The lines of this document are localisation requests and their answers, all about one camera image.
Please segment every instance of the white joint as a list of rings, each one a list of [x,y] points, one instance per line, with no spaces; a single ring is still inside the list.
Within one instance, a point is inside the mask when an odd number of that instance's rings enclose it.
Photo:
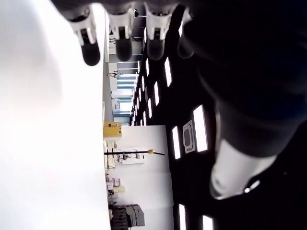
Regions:
[[[154,15],[149,11],[147,4],[145,3],[146,8],[146,30],[147,35],[150,40],[154,39],[154,31],[156,28],[160,29],[160,41],[164,40],[166,33],[169,29],[169,25],[172,19],[172,12],[168,15]]]
[[[97,41],[97,36],[96,36],[96,25],[95,25],[95,19],[92,11],[92,7],[89,6],[89,15],[86,19],[80,22],[70,22],[71,27],[73,29],[73,32],[77,35],[79,43],[81,46],[84,45],[84,40],[81,34],[81,30],[86,30],[87,36],[89,39],[89,42],[91,44],[95,44]]]
[[[114,15],[109,14],[110,25],[113,35],[116,40],[119,40],[119,28],[125,28],[125,38],[130,39],[133,29],[134,8],[130,7],[124,14]]]

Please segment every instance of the yellow box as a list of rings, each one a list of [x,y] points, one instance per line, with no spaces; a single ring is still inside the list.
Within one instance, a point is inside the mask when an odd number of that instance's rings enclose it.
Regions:
[[[107,127],[104,128],[105,138],[121,138],[121,127]]]
[[[121,122],[105,122],[105,127],[121,127]]]

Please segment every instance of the black ceiling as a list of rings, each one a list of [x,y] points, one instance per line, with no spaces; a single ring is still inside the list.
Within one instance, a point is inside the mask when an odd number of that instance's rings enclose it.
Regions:
[[[160,61],[149,60],[150,74],[146,73],[146,49],[142,58],[138,88],[142,76],[148,95],[152,99],[153,116],[148,117],[148,106],[141,101],[137,116],[140,124],[146,111],[147,125],[165,125],[168,136],[170,171],[172,174],[174,197],[175,229],[179,229],[178,204],[186,206],[188,230],[202,230],[202,215],[214,219],[214,229],[219,230],[264,230],[264,229],[307,229],[307,124],[296,132],[284,152],[271,168],[257,176],[260,186],[248,194],[226,200],[214,200],[209,194],[209,178],[214,164],[215,112],[214,101],[202,87],[197,65],[202,65],[197,57],[187,60],[177,54],[183,8],[174,12],[165,42],[165,55]],[[167,87],[164,63],[169,58],[173,81]],[[153,89],[158,82],[160,103],[154,105]],[[192,111],[200,104],[206,115],[206,130],[209,150],[185,154],[175,160],[172,144],[172,129],[178,126],[180,149],[183,150],[182,127],[192,119]]]

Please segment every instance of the rectangular ceiling light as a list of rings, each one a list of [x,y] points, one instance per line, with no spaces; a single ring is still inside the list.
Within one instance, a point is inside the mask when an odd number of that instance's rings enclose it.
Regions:
[[[168,58],[165,60],[164,66],[165,66],[166,82],[167,86],[169,87],[169,85],[172,83],[172,73]]]
[[[177,126],[173,128],[173,143],[174,143],[175,159],[179,159],[180,158],[180,147],[179,147],[179,135],[178,135]]]
[[[148,99],[148,112],[149,112],[149,118],[152,118],[152,101],[150,98]]]
[[[203,230],[213,230],[213,219],[207,216],[202,216]]]
[[[140,98],[140,102],[141,102],[142,101],[141,88],[139,88],[139,98]]]
[[[145,111],[144,111],[144,113],[143,113],[143,120],[144,120],[144,126],[146,126],[147,123],[146,123],[146,112],[145,112]]]
[[[147,40],[147,31],[146,31],[146,27],[144,29],[144,42],[146,43]]]
[[[154,98],[155,98],[155,105],[159,104],[159,91],[158,91],[158,82],[156,81],[154,84]]]
[[[146,60],[146,73],[147,73],[147,76],[149,76],[149,63],[148,63],[148,59]]]
[[[180,27],[179,27],[179,35],[182,35],[182,27],[183,27],[183,22],[181,23]]]
[[[179,222],[180,230],[186,230],[186,209],[183,205],[179,205]]]
[[[142,89],[145,90],[144,76],[142,77]]]
[[[197,151],[205,151],[208,149],[207,133],[206,133],[206,122],[203,112],[203,106],[200,105],[193,111],[195,133],[196,133],[196,146]]]

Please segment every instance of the person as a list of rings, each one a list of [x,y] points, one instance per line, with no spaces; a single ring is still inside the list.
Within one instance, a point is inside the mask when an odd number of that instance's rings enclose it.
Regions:
[[[108,77],[113,77],[113,78],[118,78],[120,77],[121,73],[118,71],[113,71],[113,73],[108,73],[107,76]]]

